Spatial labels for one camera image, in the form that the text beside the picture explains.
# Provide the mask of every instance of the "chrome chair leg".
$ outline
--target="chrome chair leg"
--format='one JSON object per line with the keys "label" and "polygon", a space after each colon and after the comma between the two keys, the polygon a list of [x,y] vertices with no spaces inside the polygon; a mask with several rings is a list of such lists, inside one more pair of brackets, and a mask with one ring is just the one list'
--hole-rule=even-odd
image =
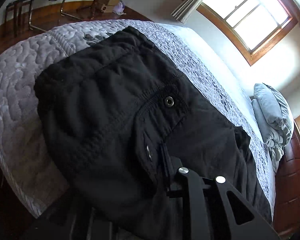
{"label": "chrome chair leg", "polygon": [[37,27],[37,26],[34,26],[34,25],[32,25],[32,23],[31,23],[33,2],[34,2],[34,0],[32,0],[32,2],[30,3],[30,8],[29,8],[29,29],[30,29],[30,30],[37,29],[37,30],[39,30],[39,31],[46,32],[46,30],[41,29],[41,28],[39,28],[39,27]]}
{"label": "chrome chair leg", "polygon": [[76,16],[73,16],[73,15],[67,14],[67,13],[64,13],[64,12],[63,12],[63,4],[64,4],[64,3],[65,3],[65,0],[63,0],[63,1],[62,1],[62,4],[61,4],[61,9],[60,9],[61,15],[62,15],[62,16],[69,16],[69,17],[74,18],[74,19],[76,19],[76,20],[82,21],[82,19],[80,19],[80,18],[78,18],[78,17],[76,17]]}

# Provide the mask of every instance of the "metal snap button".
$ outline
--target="metal snap button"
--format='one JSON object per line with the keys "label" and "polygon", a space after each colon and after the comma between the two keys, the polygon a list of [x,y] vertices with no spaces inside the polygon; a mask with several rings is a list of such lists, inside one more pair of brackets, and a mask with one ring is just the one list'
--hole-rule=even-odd
{"label": "metal snap button", "polygon": [[187,173],[189,172],[189,170],[188,170],[187,168],[185,168],[185,167],[179,168],[178,171],[179,171],[181,174],[187,174]]}
{"label": "metal snap button", "polygon": [[218,177],[216,177],[216,182],[218,182],[220,184],[225,183],[226,182],[226,178],[222,177],[222,176],[218,176]]}
{"label": "metal snap button", "polygon": [[164,103],[167,107],[172,107],[174,104],[173,98],[172,97],[166,97],[164,100]]}
{"label": "metal snap button", "polygon": [[152,153],[150,152],[149,146],[147,145],[146,148],[147,148],[148,156],[150,160],[152,160]]}

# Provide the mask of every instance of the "bed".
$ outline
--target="bed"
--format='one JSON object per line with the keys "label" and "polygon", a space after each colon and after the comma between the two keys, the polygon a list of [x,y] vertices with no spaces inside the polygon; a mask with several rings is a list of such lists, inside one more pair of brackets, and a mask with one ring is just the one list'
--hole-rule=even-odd
{"label": "bed", "polygon": [[68,184],[47,154],[34,95],[50,64],[132,26],[169,56],[198,90],[250,135],[257,177],[274,212],[274,172],[250,98],[223,61],[193,30],[135,20],[79,22],[21,41],[0,55],[0,166],[19,200],[38,217]]}

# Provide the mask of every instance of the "black jacket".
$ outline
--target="black jacket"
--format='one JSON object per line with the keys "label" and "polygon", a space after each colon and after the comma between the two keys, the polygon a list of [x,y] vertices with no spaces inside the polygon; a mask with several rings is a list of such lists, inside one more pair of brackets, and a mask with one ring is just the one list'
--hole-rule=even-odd
{"label": "black jacket", "polygon": [[34,89],[56,165],[122,228],[144,239],[182,237],[182,202],[162,182],[163,143],[200,176],[224,176],[271,222],[250,137],[132,27],[49,66]]}

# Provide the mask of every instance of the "white curtain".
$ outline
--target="white curtain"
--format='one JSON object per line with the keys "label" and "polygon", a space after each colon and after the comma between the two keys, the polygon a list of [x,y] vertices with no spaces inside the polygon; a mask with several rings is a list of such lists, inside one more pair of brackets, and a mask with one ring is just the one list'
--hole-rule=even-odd
{"label": "white curtain", "polygon": [[190,14],[201,4],[202,0],[184,0],[173,12],[172,16],[182,23],[186,23]]}

